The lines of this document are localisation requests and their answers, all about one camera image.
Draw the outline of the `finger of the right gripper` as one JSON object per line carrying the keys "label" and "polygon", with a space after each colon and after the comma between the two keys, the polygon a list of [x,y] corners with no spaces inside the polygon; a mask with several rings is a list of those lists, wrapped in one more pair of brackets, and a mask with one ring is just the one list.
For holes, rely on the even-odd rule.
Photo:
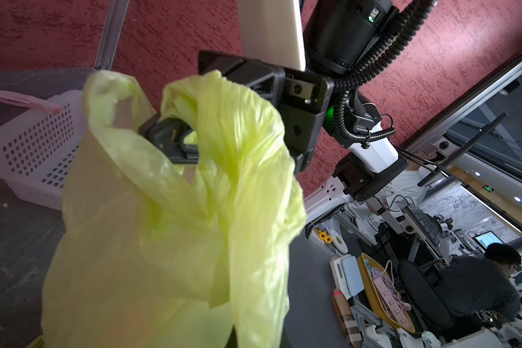
{"label": "finger of the right gripper", "polygon": [[196,165],[200,154],[196,144],[187,144],[193,129],[178,118],[153,115],[139,127],[139,135],[161,151],[174,165]]}

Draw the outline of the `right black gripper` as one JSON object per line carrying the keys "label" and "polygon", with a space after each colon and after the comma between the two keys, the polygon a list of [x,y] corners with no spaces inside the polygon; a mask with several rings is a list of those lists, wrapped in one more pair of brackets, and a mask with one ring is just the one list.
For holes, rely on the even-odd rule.
{"label": "right black gripper", "polygon": [[331,95],[332,78],[314,72],[287,71],[278,65],[223,52],[201,51],[198,72],[220,71],[228,81],[246,86],[271,104],[278,104],[285,126],[284,141],[294,172],[310,165]]}

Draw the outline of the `green plastic bag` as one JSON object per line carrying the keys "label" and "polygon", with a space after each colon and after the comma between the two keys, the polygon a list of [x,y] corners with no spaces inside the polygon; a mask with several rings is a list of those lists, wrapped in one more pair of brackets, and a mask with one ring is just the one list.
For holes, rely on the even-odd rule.
{"label": "green plastic bag", "polygon": [[[135,78],[102,70],[83,107],[43,287],[45,345],[278,347],[306,211],[277,109],[218,71],[166,85],[155,110]],[[194,130],[196,165],[139,135],[156,114]]]}

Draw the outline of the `pink plastic bag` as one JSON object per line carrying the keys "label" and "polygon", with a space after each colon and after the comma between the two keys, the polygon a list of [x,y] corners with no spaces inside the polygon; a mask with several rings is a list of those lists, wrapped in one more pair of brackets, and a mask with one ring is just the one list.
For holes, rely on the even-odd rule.
{"label": "pink plastic bag", "polygon": [[62,112],[63,110],[62,105],[12,91],[0,90],[0,102],[4,104],[14,105],[17,107],[25,107],[32,110],[38,110],[46,114],[57,114]]}

